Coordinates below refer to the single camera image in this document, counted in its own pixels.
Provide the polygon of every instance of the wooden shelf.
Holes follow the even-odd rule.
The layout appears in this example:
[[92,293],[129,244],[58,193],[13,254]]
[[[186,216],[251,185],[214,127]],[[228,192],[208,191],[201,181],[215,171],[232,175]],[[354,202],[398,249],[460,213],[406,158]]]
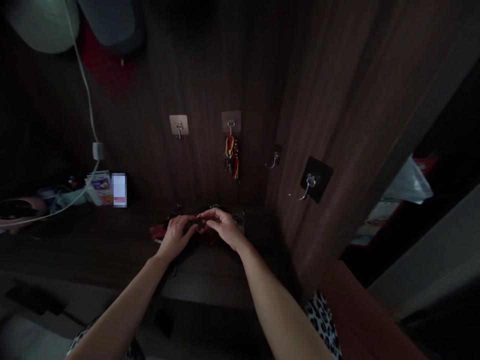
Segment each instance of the wooden shelf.
[[[186,206],[181,213],[196,214],[199,208]],[[246,214],[246,236],[291,288],[295,283],[291,260],[273,216],[260,208],[232,209],[240,210]],[[123,289],[158,250],[149,229],[165,220],[170,211],[141,204],[127,209],[74,207],[18,235],[1,236],[0,272]],[[45,227],[51,227],[53,234]],[[227,308],[253,307],[242,262],[216,233],[195,234],[157,292],[169,299]]]

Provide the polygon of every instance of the hand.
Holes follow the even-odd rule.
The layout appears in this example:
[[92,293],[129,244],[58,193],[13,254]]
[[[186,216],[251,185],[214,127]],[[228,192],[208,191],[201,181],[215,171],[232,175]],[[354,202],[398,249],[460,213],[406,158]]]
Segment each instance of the hand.
[[168,228],[166,229],[165,237],[156,253],[156,257],[161,257],[167,260],[169,263],[175,259],[185,246],[189,243],[190,238],[195,233],[198,224],[194,224],[188,229],[184,235],[184,227],[189,220],[196,220],[197,218],[194,215],[180,215],[174,217],[168,223]]
[[232,215],[220,210],[218,207],[211,208],[197,215],[197,218],[207,218],[205,230],[212,228],[230,247],[238,253],[239,247],[247,242],[240,232]]

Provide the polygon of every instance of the wrist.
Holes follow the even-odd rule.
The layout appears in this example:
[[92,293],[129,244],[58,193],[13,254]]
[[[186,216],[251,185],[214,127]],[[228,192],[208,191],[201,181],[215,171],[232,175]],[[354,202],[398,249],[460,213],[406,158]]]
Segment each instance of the wrist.
[[243,235],[239,236],[238,240],[235,242],[235,250],[242,260],[245,256],[248,256],[252,248],[252,244]]
[[151,262],[154,264],[163,264],[168,266],[172,262],[172,259],[170,259],[166,254],[162,252],[157,252],[155,255],[149,258],[147,262]]

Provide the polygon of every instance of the red fabric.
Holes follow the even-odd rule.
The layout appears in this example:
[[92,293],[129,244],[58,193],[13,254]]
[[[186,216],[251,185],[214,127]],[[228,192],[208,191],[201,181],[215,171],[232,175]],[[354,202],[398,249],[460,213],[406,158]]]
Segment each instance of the red fabric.
[[342,261],[319,290],[333,314],[344,360],[427,360]]
[[85,70],[100,86],[112,92],[121,92],[132,84],[134,64],[125,61],[122,66],[120,57],[108,56],[86,21],[80,22],[78,52]]

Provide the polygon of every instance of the cabinet door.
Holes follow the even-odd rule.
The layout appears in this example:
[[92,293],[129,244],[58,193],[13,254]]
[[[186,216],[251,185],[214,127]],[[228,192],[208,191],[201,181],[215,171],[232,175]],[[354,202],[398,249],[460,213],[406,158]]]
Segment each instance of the cabinet door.
[[[314,1],[300,15],[266,206],[308,297],[479,58],[480,31],[470,0]],[[295,201],[309,156],[334,171],[319,204]]]

